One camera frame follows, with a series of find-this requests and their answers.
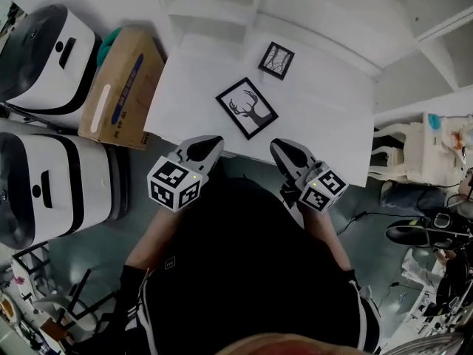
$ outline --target deer silhouette picture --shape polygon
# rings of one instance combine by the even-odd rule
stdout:
[[[258,101],[259,101],[258,96],[256,96],[254,92],[251,92],[248,90],[245,90],[245,93],[246,95],[250,96],[250,98],[253,100],[253,103],[249,103],[246,101],[246,104],[250,107],[250,110],[246,110],[246,109],[239,110],[238,106],[234,104],[232,99],[230,100],[230,104],[229,104],[230,110],[232,111],[234,115],[242,115],[242,117],[249,117],[253,120],[253,122],[257,126],[263,126],[273,117],[272,114],[269,112],[265,116],[258,115],[258,113],[256,113],[256,110],[255,110],[255,106],[258,104]]]

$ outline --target white table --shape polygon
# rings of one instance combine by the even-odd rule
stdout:
[[[271,41],[296,54],[284,81],[257,69]],[[215,99],[244,77],[279,116],[249,141]],[[145,130],[175,144],[199,135],[221,135],[226,152],[268,163],[274,163],[270,142],[288,138],[303,143],[348,183],[365,186],[373,98],[372,79],[355,67],[296,42],[254,33],[240,61],[173,51]]]

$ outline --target white robot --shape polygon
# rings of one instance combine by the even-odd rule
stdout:
[[[184,141],[148,173],[149,197],[173,212],[195,201],[223,146],[223,138],[216,135]],[[348,184],[325,162],[316,160],[307,147],[277,138],[271,142],[270,151],[287,178],[281,195],[289,207],[298,200],[323,213],[347,190]]]

